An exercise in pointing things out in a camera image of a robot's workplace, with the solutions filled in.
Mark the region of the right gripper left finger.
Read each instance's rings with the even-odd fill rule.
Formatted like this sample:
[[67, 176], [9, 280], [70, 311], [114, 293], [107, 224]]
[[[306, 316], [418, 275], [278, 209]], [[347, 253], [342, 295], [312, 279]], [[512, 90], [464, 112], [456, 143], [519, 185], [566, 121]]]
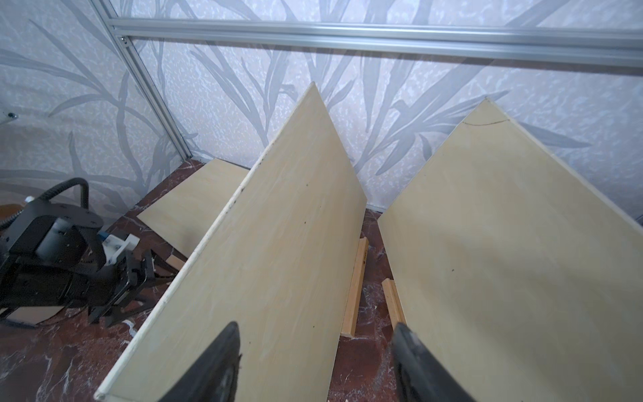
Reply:
[[230, 322], [160, 401], [234, 401], [240, 359], [239, 325]]

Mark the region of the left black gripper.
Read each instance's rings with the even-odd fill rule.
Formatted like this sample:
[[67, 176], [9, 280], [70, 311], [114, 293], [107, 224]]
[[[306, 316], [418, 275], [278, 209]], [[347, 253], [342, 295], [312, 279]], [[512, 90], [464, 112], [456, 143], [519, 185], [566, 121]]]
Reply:
[[1, 225], [1, 322], [20, 308], [85, 308], [91, 324], [111, 327], [156, 303], [151, 252], [131, 251], [108, 266], [103, 220], [86, 208], [34, 200]]

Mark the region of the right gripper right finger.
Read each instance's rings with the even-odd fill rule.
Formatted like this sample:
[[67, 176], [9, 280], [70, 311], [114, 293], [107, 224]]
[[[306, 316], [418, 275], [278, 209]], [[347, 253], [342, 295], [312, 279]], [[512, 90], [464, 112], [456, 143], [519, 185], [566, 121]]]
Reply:
[[406, 324], [391, 343], [399, 401], [475, 401]]

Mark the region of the wooden easel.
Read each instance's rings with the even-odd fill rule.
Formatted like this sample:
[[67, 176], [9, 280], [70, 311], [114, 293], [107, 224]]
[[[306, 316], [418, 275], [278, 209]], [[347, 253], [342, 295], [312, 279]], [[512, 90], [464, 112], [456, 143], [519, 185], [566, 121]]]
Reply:
[[387, 278], [382, 282], [382, 288], [388, 308], [390, 322], [392, 328], [395, 329], [399, 323], [406, 323], [397, 286], [393, 279]]
[[353, 275], [348, 292], [348, 301], [341, 329], [341, 336], [345, 338], [353, 338], [356, 333], [358, 310], [363, 289], [363, 277], [368, 257], [368, 245], [368, 239], [365, 237], [358, 241], [358, 252], [353, 267]]

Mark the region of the plywood board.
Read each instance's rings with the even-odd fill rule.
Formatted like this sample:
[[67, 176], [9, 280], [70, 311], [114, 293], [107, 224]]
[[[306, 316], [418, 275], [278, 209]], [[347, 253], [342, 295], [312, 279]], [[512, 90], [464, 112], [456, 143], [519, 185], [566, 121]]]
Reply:
[[236, 400], [326, 400], [366, 203], [310, 85], [95, 398], [159, 400], [235, 322]]
[[407, 324], [474, 399], [641, 400], [641, 226], [492, 100], [378, 227]]
[[142, 211], [138, 219], [189, 257], [248, 172], [214, 159]]

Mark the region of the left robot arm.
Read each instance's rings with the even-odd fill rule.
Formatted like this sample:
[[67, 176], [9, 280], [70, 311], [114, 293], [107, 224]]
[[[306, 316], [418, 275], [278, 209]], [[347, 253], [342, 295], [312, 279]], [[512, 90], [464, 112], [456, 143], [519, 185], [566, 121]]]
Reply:
[[73, 178], [45, 190], [1, 222], [1, 318], [20, 308], [85, 308], [111, 327], [150, 311], [152, 253], [108, 256], [103, 220], [90, 211], [89, 184]]

